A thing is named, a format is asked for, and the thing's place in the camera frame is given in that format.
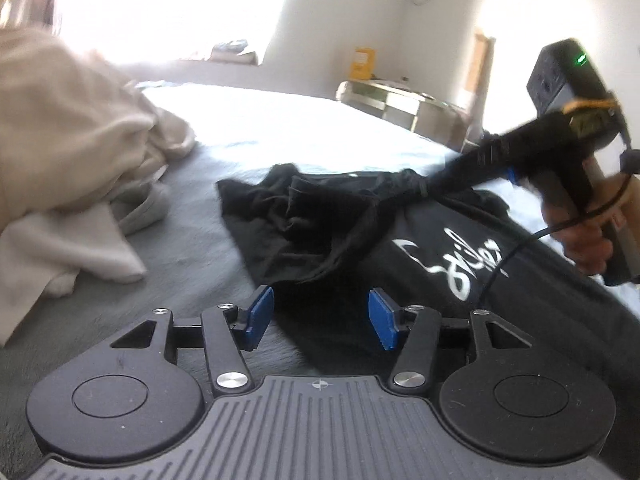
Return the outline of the person right hand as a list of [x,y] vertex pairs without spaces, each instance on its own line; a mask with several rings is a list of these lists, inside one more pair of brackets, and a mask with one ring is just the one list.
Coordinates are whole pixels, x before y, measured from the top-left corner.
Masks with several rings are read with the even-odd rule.
[[[593,201],[589,211],[598,209],[616,195],[626,180],[624,174],[614,174],[600,181],[594,188]],[[568,221],[572,215],[563,207],[554,206],[545,200],[541,204],[541,214],[547,226]],[[612,219],[624,217],[626,226],[634,240],[634,252],[639,255],[639,178],[632,177],[625,193],[615,208],[600,216],[585,220],[551,236],[563,247],[563,254],[575,263],[577,269],[586,275],[601,274],[613,258],[613,245],[604,237],[602,228]]]

